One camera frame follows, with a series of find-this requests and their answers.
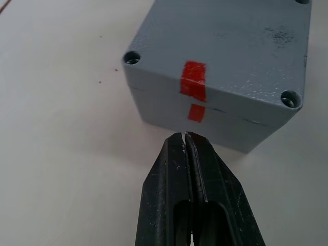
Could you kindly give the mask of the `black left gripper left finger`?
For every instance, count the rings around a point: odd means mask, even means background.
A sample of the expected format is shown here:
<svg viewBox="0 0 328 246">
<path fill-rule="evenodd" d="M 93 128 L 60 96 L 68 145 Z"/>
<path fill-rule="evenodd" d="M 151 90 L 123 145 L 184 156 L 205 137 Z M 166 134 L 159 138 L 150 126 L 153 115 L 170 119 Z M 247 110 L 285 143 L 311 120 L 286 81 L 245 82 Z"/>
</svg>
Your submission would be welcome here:
<svg viewBox="0 0 328 246">
<path fill-rule="evenodd" d="M 181 133 L 168 137 L 142 185 L 135 245 L 190 245 L 190 166 Z"/>
</svg>

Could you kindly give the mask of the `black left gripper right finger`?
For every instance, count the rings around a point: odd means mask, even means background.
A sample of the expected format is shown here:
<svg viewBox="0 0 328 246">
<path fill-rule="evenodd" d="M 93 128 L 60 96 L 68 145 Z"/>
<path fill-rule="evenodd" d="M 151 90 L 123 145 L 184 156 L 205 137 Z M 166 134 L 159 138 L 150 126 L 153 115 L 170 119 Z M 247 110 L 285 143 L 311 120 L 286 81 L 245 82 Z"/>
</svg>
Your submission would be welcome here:
<svg viewBox="0 0 328 246">
<path fill-rule="evenodd" d="M 207 138 L 185 134 L 194 195 L 195 245 L 264 245 L 243 187 Z"/>
</svg>

